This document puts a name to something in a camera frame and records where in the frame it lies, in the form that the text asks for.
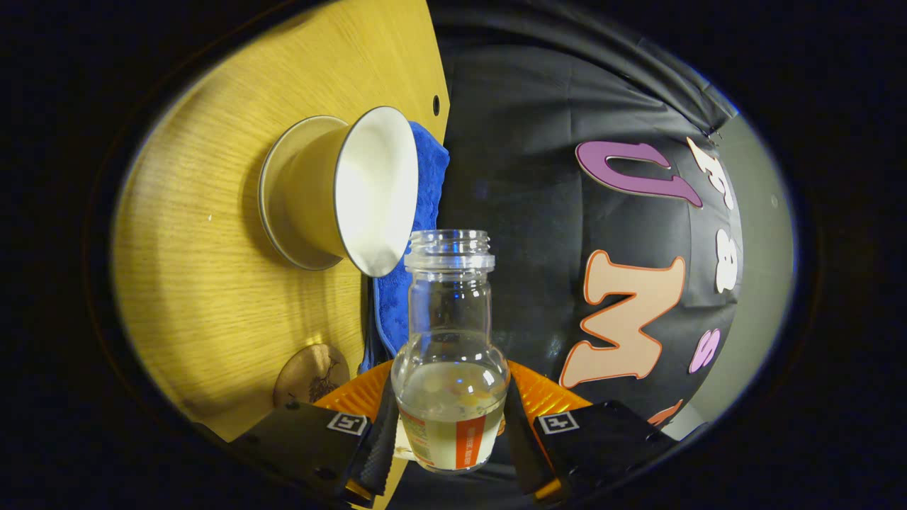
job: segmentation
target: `wooden table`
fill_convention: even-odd
[[[382,104],[444,140],[424,0],[342,0],[274,27],[177,99],[133,163],[112,246],[123,322],[163,393],[227,441],[271,410],[280,369],[303,347],[339,348],[355,376],[363,277],[349,260],[320,272],[283,261],[258,217],[258,175],[296,121],[351,123]]]

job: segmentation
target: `round wooden coaster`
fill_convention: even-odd
[[[339,350],[328,344],[306,347],[280,370],[274,385],[274,406],[292,400],[312,403],[349,381],[349,367]]]

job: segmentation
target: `glass bottle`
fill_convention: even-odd
[[[494,256],[481,230],[418,230],[410,241],[409,341],[391,382],[419,465],[457,475],[488,461],[510,382],[491,343]]]

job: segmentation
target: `liquid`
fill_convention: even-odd
[[[416,461],[435,472],[484,464],[501,424],[505,383],[497,370],[477,363],[414,368],[397,404]]]

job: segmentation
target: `blue microfiber cloth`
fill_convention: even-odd
[[[413,230],[431,230],[437,224],[444,171],[447,170],[451,157],[447,149],[424,127],[418,123],[409,125],[413,128],[415,150],[419,159],[419,196],[415,203]],[[413,275],[406,272],[403,259],[400,259],[389,274],[370,282],[370,298],[374,299],[374,306],[368,314],[370,324],[366,330],[366,353],[359,366],[360,374],[396,356],[397,351],[409,339],[409,307],[406,296],[412,280]]]

